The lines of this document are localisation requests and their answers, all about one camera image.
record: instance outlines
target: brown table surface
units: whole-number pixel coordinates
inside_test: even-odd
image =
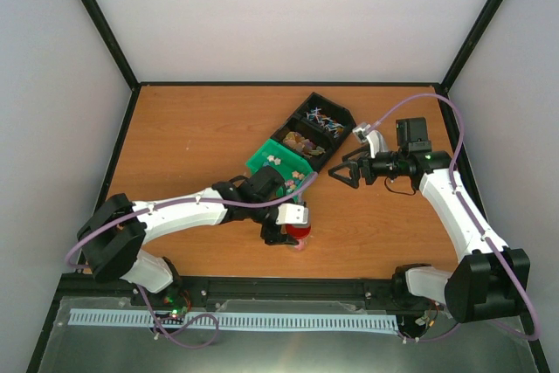
[[[191,194],[249,171],[245,162],[311,93],[349,109],[357,123],[374,122],[426,87],[145,86],[141,89],[109,196],[160,200]],[[451,152],[436,100],[399,108],[380,127],[396,149],[395,119],[424,116],[434,150]],[[429,203],[389,193],[379,179],[359,190],[328,176],[359,146],[350,136],[305,192],[312,232],[307,248],[267,246],[252,221],[202,226],[145,246],[183,275],[306,278],[389,278],[396,266],[430,263],[452,271],[456,254]],[[410,190],[398,179],[394,190]]]

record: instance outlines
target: black container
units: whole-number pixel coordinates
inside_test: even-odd
[[[324,114],[343,125],[343,130],[334,137],[334,134],[322,127],[319,123],[310,121],[307,113],[311,113],[315,108],[321,109]],[[328,162],[330,157],[351,134],[355,128],[355,120],[351,113],[344,107],[336,105],[331,100],[324,98],[315,92],[303,102],[297,110],[287,119],[286,123],[272,135],[272,139],[285,148],[291,150],[305,159],[316,172],[320,171]],[[287,133],[295,131],[313,142],[316,146],[322,147],[325,152],[321,155],[307,157],[284,144],[283,140]]]

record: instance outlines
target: black frame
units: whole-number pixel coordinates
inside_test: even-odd
[[[503,0],[487,0],[478,18],[468,33],[463,45],[459,49],[456,58],[452,62],[444,79],[438,83],[409,83],[409,82],[163,82],[143,81],[138,82],[134,72],[120,48],[100,6],[96,0],[81,0],[90,18],[95,24],[101,38],[107,45],[116,65],[122,73],[122,77],[128,83],[131,90],[130,101],[121,125],[117,141],[114,145],[113,154],[108,164],[107,173],[101,185],[96,209],[107,199],[107,192],[113,179],[116,164],[119,160],[122,145],[126,138],[128,126],[134,113],[135,104],[140,95],[142,86],[425,86],[433,87],[435,92],[448,98],[452,85],[464,68],[467,60],[473,53],[477,43],[480,41],[485,29],[489,26],[493,16],[499,9]],[[440,101],[440,111],[445,122],[446,131],[452,148],[455,149],[458,141],[459,130],[454,113],[444,102]],[[468,190],[472,200],[480,211],[485,214],[480,199],[480,194],[473,178],[472,168],[464,149],[458,159],[459,172],[462,181]],[[420,301],[416,306],[402,309],[395,305],[391,299],[387,299],[385,291],[390,289],[390,280],[328,280],[328,279],[239,279],[218,277],[188,277],[185,278],[192,290],[193,303],[198,307],[215,307],[215,303],[221,303],[228,299],[258,297],[271,300],[339,300],[363,306],[367,309],[386,310],[389,314],[419,314],[425,310],[425,302]],[[48,342],[52,325],[59,310],[60,300],[65,296],[127,296],[134,298],[133,286],[124,280],[101,285],[95,283],[90,275],[82,273],[63,274],[56,293],[54,294],[51,308],[45,319],[45,325],[38,338],[38,343],[33,353],[28,372],[38,371],[45,347]],[[531,330],[531,319],[528,316],[521,317],[525,329]],[[536,366],[540,372],[549,371],[549,366],[542,351],[539,341],[530,342],[530,348],[535,359]]]

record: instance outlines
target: green tray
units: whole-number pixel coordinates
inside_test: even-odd
[[[281,159],[281,163],[279,165],[276,165],[274,162],[270,162],[270,166],[276,169],[281,176],[283,176],[285,181],[293,179],[292,173],[294,171],[304,174],[305,176],[313,172],[311,165],[309,165],[305,159],[296,155],[294,152],[285,148],[276,141],[270,139],[264,143],[258,152],[252,155],[252,157],[246,162],[246,166],[251,170],[251,175],[254,175],[257,170],[262,168],[262,165],[264,165],[265,162],[269,162],[269,155]],[[283,189],[279,189],[276,195],[278,197],[283,197]]]

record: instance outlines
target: gray floor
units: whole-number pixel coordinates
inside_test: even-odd
[[[206,349],[181,349],[145,328],[69,327],[71,307],[122,307],[117,299],[66,300],[41,366],[42,372],[482,372],[536,371],[529,347],[496,327],[477,322],[437,343],[407,343],[367,333],[222,332]],[[453,321],[438,319],[427,336]],[[200,343],[210,331],[186,331]]]

